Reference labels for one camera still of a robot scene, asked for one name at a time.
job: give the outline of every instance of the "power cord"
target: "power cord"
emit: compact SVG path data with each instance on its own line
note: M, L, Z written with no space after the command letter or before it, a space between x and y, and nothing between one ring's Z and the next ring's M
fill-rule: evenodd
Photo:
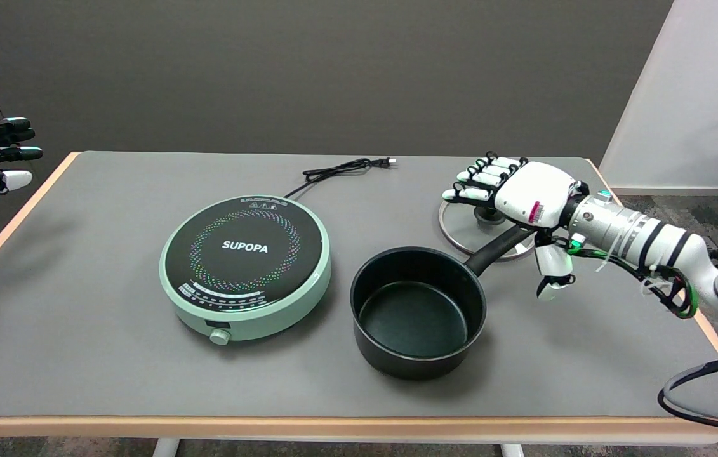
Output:
M680 419L718 427L718 413L690 407L672 398L672 390L674 390L675 387L712 373L718 373L718 361L708 362L708 364L704 364L701 367L690 368L678 373L673 376L672 379L669 379L663 388L661 388L660 392L658 392L658 405L666 410L667 413L680 417Z
M298 188L295 188L294 190L290 191L288 194L286 194L286 199L289 199L290 197L297 194L299 191L305 189L306 187L309 187L309 185L315 185L317 182L323 182L323 180L326 180L332 176L336 175L344 175L344 174L361 174L366 173L368 169L376 167L376 168L389 168L391 165L395 164L396 160L391 159L389 157L385 157L384 159L356 159L356 160L350 160L350 162L345 162L341 165L336 165L336 167L330 167L330 168L315 168L313 170L305 170L303 171L303 176L305 176L305 184L301 185Z

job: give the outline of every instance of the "red label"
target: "red label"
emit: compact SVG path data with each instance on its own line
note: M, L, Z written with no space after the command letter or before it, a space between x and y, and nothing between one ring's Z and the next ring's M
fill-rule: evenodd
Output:
M539 204L539 202L533 203L533 208L531 208L531 214L528 216L528 223L534 223L539 220L539 217L542 217L542 205Z

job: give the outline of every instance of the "gray wall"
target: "gray wall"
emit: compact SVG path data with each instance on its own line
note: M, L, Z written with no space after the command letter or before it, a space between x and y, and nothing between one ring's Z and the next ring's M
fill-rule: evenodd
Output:
M0 0L0 102L41 178L87 149L598 163L671 4Z

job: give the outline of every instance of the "white wall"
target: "white wall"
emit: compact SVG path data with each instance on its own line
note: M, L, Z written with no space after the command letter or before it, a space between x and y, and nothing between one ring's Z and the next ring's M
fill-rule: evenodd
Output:
M718 0L675 0L600 171L626 194L718 194Z

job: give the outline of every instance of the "wooden table edge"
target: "wooden table edge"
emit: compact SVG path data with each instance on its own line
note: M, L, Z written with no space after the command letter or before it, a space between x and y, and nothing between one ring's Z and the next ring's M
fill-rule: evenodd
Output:
M674 417L0 417L0 437L271 437L464 442L718 442L718 429Z
M0 233L0 249L51 186L77 159L65 157L51 176L11 218ZM586 159L605 187L610 186ZM718 335L705 316L695 316L718 353ZM107 437L491 437L529 435L701 435L716 437L718 429L675 417L184 417L184 416L13 416L0 417L0 436Z

